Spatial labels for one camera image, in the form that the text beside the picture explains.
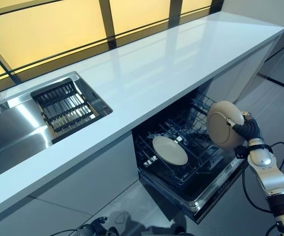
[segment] lower dish rack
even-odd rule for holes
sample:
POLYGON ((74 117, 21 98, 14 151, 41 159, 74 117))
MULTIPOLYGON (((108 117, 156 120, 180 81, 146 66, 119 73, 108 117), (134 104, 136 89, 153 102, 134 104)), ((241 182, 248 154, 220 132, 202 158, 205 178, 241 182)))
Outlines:
POLYGON ((172 111, 170 118, 158 122, 157 128, 138 134, 134 142, 138 166, 154 169, 159 176, 169 178, 179 187, 196 173, 210 173, 223 158, 207 134, 206 114, 213 103, 212 99, 197 93, 196 98, 191 99, 190 109, 175 114, 172 111), (158 158, 152 146, 156 136, 165 136, 178 143, 186 151, 188 163, 176 166, 158 158))

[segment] beige plate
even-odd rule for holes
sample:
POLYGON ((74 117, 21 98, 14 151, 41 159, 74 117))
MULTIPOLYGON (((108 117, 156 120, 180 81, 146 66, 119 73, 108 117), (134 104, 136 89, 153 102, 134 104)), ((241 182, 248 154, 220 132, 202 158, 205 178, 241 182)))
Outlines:
POLYGON ((207 131, 211 140, 222 149, 233 149, 244 142, 232 128, 226 124, 229 118, 237 124, 244 123, 241 111, 231 102, 215 103, 207 113, 207 131))
POLYGON ((152 143, 154 150, 162 160, 177 166, 187 164, 187 153, 174 140, 164 136, 156 136, 152 143))

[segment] robotic arm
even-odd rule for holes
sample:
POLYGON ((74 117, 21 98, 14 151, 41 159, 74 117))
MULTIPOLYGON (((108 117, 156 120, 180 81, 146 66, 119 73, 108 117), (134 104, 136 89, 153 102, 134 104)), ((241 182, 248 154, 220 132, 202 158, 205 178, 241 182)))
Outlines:
POLYGON ((265 144, 257 122, 247 112, 242 115, 245 119, 243 125, 226 119, 227 125, 248 142, 247 147, 235 148, 235 153, 238 158, 247 158, 275 217, 277 228, 284 235, 284 174, 276 165, 271 147, 265 144))

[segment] white countertop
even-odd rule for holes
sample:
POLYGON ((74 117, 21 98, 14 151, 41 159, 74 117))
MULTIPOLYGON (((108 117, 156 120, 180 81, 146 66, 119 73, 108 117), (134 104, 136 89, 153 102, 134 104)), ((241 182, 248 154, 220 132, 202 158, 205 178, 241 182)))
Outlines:
POLYGON ((0 100, 77 71, 113 112, 0 175, 0 212, 130 131, 283 31, 218 12, 64 67, 0 100))

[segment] sink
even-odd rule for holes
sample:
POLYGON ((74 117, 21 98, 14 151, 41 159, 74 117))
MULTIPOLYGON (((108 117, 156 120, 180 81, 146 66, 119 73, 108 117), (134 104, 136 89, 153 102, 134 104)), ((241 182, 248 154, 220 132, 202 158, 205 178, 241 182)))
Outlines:
POLYGON ((111 112, 112 109, 76 72, 56 78, 48 84, 25 91, 1 103, 0 174, 111 112), (45 119, 40 104, 31 94, 41 90, 47 91, 48 88, 53 88, 66 80, 70 80, 78 93, 87 100, 92 110, 95 110, 96 117, 92 122, 84 122, 58 137, 45 119))

